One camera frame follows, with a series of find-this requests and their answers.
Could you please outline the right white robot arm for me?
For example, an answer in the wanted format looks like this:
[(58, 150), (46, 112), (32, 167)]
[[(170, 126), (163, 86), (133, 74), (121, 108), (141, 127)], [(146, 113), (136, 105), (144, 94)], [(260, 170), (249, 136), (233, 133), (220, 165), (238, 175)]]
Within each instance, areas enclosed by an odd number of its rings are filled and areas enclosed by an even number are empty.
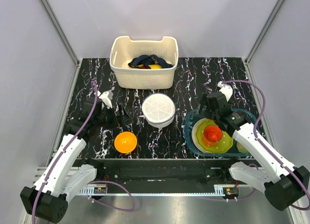
[(257, 131), (243, 112), (233, 111), (228, 100), (231, 95), (221, 91), (203, 94), (198, 113), (215, 122), (235, 141), (243, 145), (263, 168), (256, 170), (236, 161), (220, 171), (224, 183), (244, 182), (262, 192), (268, 202), (283, 211), (303, 196), (309, 196), (310, 172), (304, 166), (296, 167), (279, 154)]

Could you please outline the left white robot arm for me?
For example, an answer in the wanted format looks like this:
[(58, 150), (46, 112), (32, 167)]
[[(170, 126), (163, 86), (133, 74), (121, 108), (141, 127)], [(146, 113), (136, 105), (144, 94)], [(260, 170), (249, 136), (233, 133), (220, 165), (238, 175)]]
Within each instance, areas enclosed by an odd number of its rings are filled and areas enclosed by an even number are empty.
[(124, 127), (131, 121), (123, 105), (115, 110), (108, 98), (88, 98), (78, 116), (69, 121), (62, 142), (50, 164), (31, 187), (25, 186), (20, 197), (32, 223), (36, 218), (57, 224), (65, 215), (68, 204), (88, 183), (100, 183), (105, 179), (102, 163), (93, 159), (83, 160), (71, 177), (76, 158), (86, 147), (96, 129), (108, 130)]

